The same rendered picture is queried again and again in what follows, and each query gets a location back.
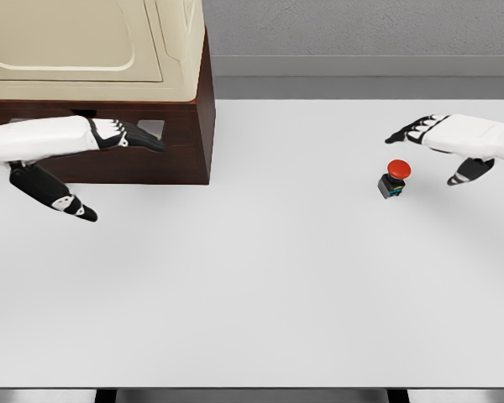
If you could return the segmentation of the cream and brown cabinet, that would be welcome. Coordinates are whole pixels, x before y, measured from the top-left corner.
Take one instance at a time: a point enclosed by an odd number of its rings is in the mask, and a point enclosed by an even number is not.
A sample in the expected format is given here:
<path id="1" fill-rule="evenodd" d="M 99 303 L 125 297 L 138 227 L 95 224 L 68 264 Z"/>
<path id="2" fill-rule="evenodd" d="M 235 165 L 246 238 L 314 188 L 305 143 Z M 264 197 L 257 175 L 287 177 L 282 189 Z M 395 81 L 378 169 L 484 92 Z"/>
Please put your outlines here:
<path id="1" fill-rule="evenodd" d="M 0 0 L 0 109 L 188 114 L 194 145 L 44 160 L 65 182 L 206 185 L 215 102 L 202 0 Z M 162 140 L 164 122 L 134 123 Z"/>

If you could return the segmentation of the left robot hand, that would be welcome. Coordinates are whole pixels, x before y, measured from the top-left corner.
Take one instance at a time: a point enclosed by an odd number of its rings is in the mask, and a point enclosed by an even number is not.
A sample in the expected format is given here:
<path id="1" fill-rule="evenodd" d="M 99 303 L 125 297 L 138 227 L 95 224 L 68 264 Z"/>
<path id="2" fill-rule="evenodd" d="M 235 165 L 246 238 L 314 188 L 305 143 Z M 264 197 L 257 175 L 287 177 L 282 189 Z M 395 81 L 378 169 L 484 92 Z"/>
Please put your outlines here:
<path id="1" fill-rule="evenodd" d="M 89 222 L 97 220 L 96 212 L 38 162 L 116 147 L 165 150 L 154 135 L 117 119 L 76 115 L 0 125 L 0 165 L 9 168 L 9 182 L 40 204 Z"/>

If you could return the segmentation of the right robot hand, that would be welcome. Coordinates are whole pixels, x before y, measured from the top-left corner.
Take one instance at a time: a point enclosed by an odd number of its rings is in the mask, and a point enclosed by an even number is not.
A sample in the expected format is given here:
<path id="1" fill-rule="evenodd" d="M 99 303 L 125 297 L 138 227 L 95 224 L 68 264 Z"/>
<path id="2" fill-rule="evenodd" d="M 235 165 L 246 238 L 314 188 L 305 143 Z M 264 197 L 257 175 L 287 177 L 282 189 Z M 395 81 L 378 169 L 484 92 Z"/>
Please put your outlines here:
<path id="1" fill-rule="evenodd" d="M 465 158 L 449 186 L 475 181 L 489 172 L 504 146 L 504 123 L 463 114 L 430 115 L 401 128 L 385 142 L 410 142 Z"/>

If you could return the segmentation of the red button switch black base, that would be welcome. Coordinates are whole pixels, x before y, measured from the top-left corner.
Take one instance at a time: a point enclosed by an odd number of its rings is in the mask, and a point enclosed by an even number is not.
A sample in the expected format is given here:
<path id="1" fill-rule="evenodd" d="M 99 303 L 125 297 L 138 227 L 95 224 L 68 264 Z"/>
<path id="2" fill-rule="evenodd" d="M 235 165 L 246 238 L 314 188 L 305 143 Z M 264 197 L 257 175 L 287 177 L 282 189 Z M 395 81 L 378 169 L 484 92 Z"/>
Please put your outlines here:
<path id="1" fill-rule="evenodd" d="M 378 189 L 384 199 L 399 196 L 405 187 L 405 179 L 412 173 L 411 166 L 405 160 L 391 160 L 386 173 L 379 179 Z"/>

